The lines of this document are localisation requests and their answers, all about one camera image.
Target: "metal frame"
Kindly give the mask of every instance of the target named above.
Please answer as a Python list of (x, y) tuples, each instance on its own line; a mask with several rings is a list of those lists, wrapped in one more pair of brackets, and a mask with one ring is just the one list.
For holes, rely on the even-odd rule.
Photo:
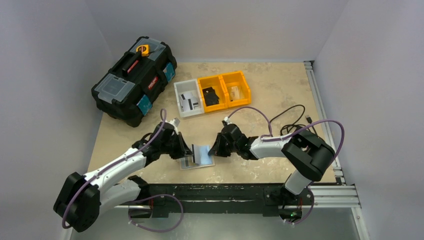
[[(305, 61), (304, 66), (305, 66), (305, 69), (306, 69), (307, 78), (309, 80), (310, 89), (312, 90), (312, 95), (313, 95), (313, 99), (315, 101), (316, 110), (318, 111), (318, 116), (319, 116), (320, 119), (326, 119), (327, 118), (326, 111), (324, 110), (323, 101), (321, 99), (320, 91), (318, 90), (317, 80), (315, 79), (312, 64), (311, 64), (310, 61)], [(334, 144), (333, 135), (331, 134), (331, 129), (330, 129), (328, 122), (324, 123), (322, 130), (324, 132), (324, 139), (327, 142), (327, 144), (329, 144), (332, 148), (335, 149), (336, 147), (335, 147), (335, 144)], [(339, 161), (338, 157), (334, 160), (334, 162), (331, 164), (331, 166), (334, 170), (335, 177), (340, 178), (340, 180), (342, 182), (343, 186), (341, 186), (341, 187), (351, 187), (356, 192), (355, 186), (346, 186), (346, 181), (345, 181), (345, 177), (343, 175), (342, 166), (340, 165), (340, 161)], [(357, 199), (358, 205), (352, 206), (351, 210), (352, 210), (352, 214), (353, 214), (353, 217), (354, 217), (356, 229), (357, 229), (357, 232), (359, 234), (359, 238), (361, 240), (370, 240), (370, 234), (368, 233), (367, 226), (366, 226), (364, 218), (362, 216), (361, 203), (359, 201), (358, 194), (356, 194), (355, 197)]]
[[(361, 205), (355, 186), (338, 185), (312, 185), (310, 187), (314, 196), (314, 208), (353, 208), (360, 209)], [(212, 200), (199, 200), (199, 202), (213, 202)], [(297, 205), (286, 205), (285, 209), (296, 209)], [(119, 205), (117, 209), (150, 209), (147, 205)]]

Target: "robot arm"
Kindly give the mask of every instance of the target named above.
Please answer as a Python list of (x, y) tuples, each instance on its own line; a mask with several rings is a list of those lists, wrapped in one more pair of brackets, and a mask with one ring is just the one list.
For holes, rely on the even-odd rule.
[(334, 150), (307, 130), (294, 136), (246, 137), (228, 118), (222, 123), (224, 127), (217, 134), (209, 154), (229, 157), (231, 153), (237, 153), (245, 160), (285, 157), (296, 168), (284, 184), (293, 195), (299, 195), (311, 182), (320, 181), (334, 159)]
[(77, 232), (82, 232), (94, 223), (101, 212), (135, 200), (141, 191), (140, 183), (130, 179), (117, 184), (120, 180), (158, 160), (162, 154), (168, 154), (172, 159), (193, 154), (177, 130), (179, 122), (173, 119), (158, 124), (149, 141), (141, 139), (135, 142), (123, 155), (99, 169), (84, 175), (77, 172), (69, 175), (53, 210)]

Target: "toolbox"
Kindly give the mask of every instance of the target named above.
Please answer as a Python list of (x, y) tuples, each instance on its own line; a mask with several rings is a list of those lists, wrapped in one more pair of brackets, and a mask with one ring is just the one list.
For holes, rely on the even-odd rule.
[(252, 102), (251, 89), (242, 71), (175, 82), (174, 90), (182, 118)]
[(168, 45), (142, 36), (92, 87), (91, 95), (98, 109), (137, 127), (175, 76), (176, 68)]

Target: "black cable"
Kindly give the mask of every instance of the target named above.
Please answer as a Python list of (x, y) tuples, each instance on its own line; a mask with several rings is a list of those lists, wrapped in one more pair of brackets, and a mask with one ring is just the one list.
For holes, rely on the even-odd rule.
[[(296, 210), (293, 213), (296, 213), (297, 214), (298, 213), (298, 210), (299, 210), (299, 207), (300, 207), (300, 210), (302, 210), (301, 198), (299, 198), (299, 201), (297, 202)], [(296, 219), (295, 215), (293, 215), (290, 218), (290, 220), (288, 220), (288, 221), (290, 223), (293, 223), (295, 220), (297, 220), (297, 219)]]
[[(312, 121), (312, 118), (309, 116), (309, 115), (306, 115), (306, 121), (309, 123), (309, 124), (311, 124), (313, 121)], [(315, 135), (317, 135), (318, 136), (318, 134), (317, 134), (317, 130), (315, 130), (315, 127), (314, 126), (312, 126), (312, 130), (313, 130), (313, 132), (315, 133)]]
[(157, 48), (156, 50), (153, 50), (153, 51), (151, 51), (151, 52), (147, 53), (147, 55), (150, 55), (150, 54), (152, 54), (152, 53), (154, 53), (154, 52), (157, 52), (157, 51), (159, 51), (159, 50), (162, 50), (162, 49), (164, 49), (164, 48), (165, 48), (165, 47)]
[(144, 143), (144, 144), (146, 144), (146, 143), (147, 143), (146, 138), (147, 138), (148, 136), (150, 136), (150, 135), (152, 135), (152, 132), (146, 133), (146, 134), (145, 134), (145, 135), (141, 138), (141, 140), (143, 141), (143, 143)]
[(296, 121), (294, 121), (292, 124), (286, 124), (286, 125), (282, 126), (282, 128), (281, 128), (281, 129), (280, 129), (280, 131), (279, 131), (279, 133), (280, 133), (280, 135), (281, 135), (281, 136), (285, 135), (285, 134), (283, 133), (283, 131), (284, 131), (284, 130), (286, 130), (286, 132), (287, 132), (286, 134), (289, 134), (289, 133), (293, 130), (293, 128), (295, 128), (295, 129), (297, 130), (297, 129), (300, 129), (300, 128), (302, 128), (302, 127), (305, 127), (305, 125), (304, 125), (304, 124), (297, 124), (297, 123), (299, 122), (299, 120), (300, 120), (300, 119), (302, 119), (303, 115), (305, 114), (305, 111), (306, 111), (305, 106), (304, 106), (304, 105), (302, 105), (302, 104), (293, 105), (293, 106), (291, 106), (291, 107), (287, 108), (286, 110), (284, 110), (282, 113), (280, 113), (280, 114), (278, 114), (277, 116), (273, 117), (273, 118), (269, 121), (269, 122), (271, 123), (272, 121), (274, 121), (274, 120), (275, 120), (276, 118), (278, 118), (279, 116), (281, 116), (281, 115), (285, 114), (287, 111), (289, 111), (289, 110), (291, 110), (291, 109), (293, 109), (293, 108), (296, 108), (296, 107), (302, 107), (302, 108), (303, 108), (302, 113), (300, 114), (299, 118), (298, 118)]

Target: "beige marble surface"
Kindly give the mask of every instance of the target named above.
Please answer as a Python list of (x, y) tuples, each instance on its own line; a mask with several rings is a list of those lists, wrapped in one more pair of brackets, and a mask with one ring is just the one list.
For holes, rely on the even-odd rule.
[[(95, 170), (124, 153), (135, 141), (154, 130), (161, 121), (160, 109), (167, 110), (167, 119), (181, 120), (178, 130), (188, 145), (212, 146), (223, 125), (221, 121), (235, 108), (181, 118), (177, 109), (174, 82), (207, 77), (233, 71), (243, 71), (251, 89), (250, 106), (263, 111), (271, 119), (283, 110), (303, 104), (306, 115), (318, 120), (314, 98), (303, 63), (178, 63), (176, 76), (142, 119), (140, 126), (133, 128), (124, 122), (103, 114), (89, 171)], [(302, 113), (295, 108), (272, 122), (274, 135), (279, 135), (281, 126), (291, 124)], [(268, 133), (265, 119), (251, 109), (243, 109), (231, 117), (247, 136)], [(306, 124), (303, 118), (300, 123)], [(323, 131), (316, 127), (320, 136)], [(235, 153), (231, 157), (215, 157), (215, 166), (180, 170), (179, 163), (169, 156), (135, 172), (148, 183), (283, 183), (295, 170), (286, 158), (268, 157), (260, 160), (243, 160)], [(328, 168), (321, 182), (334, 183), (332, 167)]]

